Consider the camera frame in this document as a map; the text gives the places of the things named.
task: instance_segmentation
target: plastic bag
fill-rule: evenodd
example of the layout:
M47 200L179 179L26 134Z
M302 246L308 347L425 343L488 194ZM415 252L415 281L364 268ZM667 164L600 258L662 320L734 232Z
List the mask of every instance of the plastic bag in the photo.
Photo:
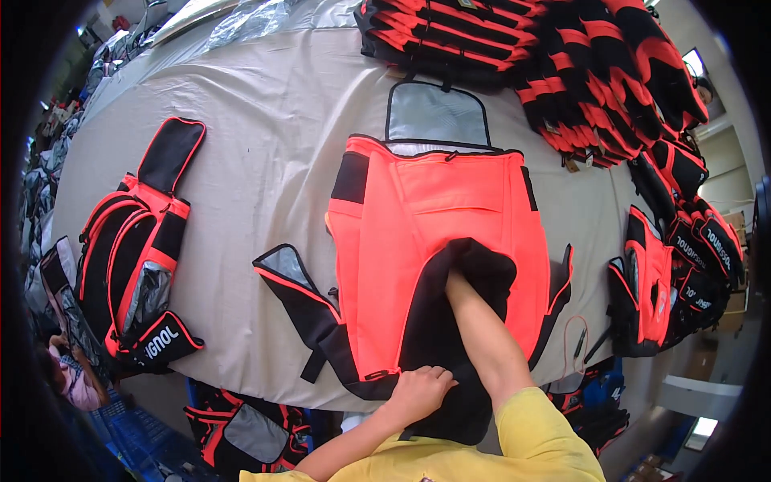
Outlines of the plastic bag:
M225 20L214 27L206 42L206 50L232 42L258 39L276 32L299 2L301 0L243 0Z

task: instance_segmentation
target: black and orange bag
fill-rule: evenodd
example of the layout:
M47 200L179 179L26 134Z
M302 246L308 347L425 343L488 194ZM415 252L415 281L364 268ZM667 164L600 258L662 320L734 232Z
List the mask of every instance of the black and orange bag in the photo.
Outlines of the black and orange bag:
M107 352L132 368L165 366L204 346L167 306L190 213L174 190L205 133L198 120L164 121L137 175L96 205L79 237L83 314Z
M302 409L195 383L200 408L183 411L206 463L225 480L291 470L308 455L310 425Z

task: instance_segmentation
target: worker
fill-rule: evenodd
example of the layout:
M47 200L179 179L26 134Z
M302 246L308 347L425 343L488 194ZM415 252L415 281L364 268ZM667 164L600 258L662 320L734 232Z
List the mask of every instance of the worker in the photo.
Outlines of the worker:
M77 345L72 347L72 355L59 351L69 348L67 338L63 334L52 336L48 348L42 344L38 345L35 357L46 382L55 392L84 412L108 405L109 394L93 372L86 354Z
M589 446L535 386L522 349L493 309L456 271L449 274L446 294L463 346L492 399L502 457L448 440L398 440L405 427L437 410L458 383L451 372L424 366L403 372L387 402L311 452L294 470L241 471L241 482L604 480Z

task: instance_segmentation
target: silver reflective lining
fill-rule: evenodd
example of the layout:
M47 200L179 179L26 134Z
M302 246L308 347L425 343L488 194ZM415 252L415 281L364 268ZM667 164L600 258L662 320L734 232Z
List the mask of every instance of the silver reflective lining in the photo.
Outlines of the silver reflective lining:
M309 290L313 290L311 283L308 282L302 269L300 269L300 260L297 259L295 250L290 247L279 249L275 253L261 260L260 264L276 271L285 278L289 278L305 286Z
M169 305L170 290L171 272L155 262L145 261L123 320L123 334L128 333L134 323L146 325L155 322Z
M464 147L464 146L447 146L444 144L419 144L419 143L389 143L388 148L391 152L398 156L417 156L418 154L426 153L431 150L443 150L448 154L454 152L458 153L495 153L494 150L485 150L483 147Z
M651 220L648 219L648 216L645 216L645 222L648 223L648 229L651 230L651 233L653 233L654 236L656 236L656 239L659 241L662 240L662 236L658 233L658 228L655 224L651 222Z
M613 258L613 259L611 259L611 263L612 263L612 264L613 264L613 265L614 265L616 268L618 268L618 270L621 272L621 274L622 274L622 275L624 274L624 263L623 263L623 262L621 262L621 260L620 260L620 259L618 259L618 258Z
M487 143L482 104L456 90L443 92L433 84L403 83L393 90L389 109L390 140L431 139Z
M635 301L640 301L640 267L637 264L637 252L634 249L628 249L626 252L629 265L631 266L631 276L627 278L627 281L631 283L629 287L632 295L635 297Z
M225 440L262 463L273 463L289 440L289 432L246 403L225 426Z

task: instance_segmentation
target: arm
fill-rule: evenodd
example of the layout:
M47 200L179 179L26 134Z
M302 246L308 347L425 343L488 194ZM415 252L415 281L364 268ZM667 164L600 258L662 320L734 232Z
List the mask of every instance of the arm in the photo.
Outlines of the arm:
M94 390L96 390L96 395L99 397L99 406L109 405L109 393L96 377L93 368L91 368L91 362L79 346L74 345L74 348L72 349L72 357L75 358L78 363L80 363L80 365L83 367L83 371L86 372L86 376L88 376L91 380L91 384L93 385Z
M498 315L457 271L449 273L446 293L463 348L497 412L514 393L535 386L525 355Z
M451 372L438 366L402 373L388 402L360 425L311 452L295 470L326 482L346 465L372 455L391 435L436 411L457 384Z

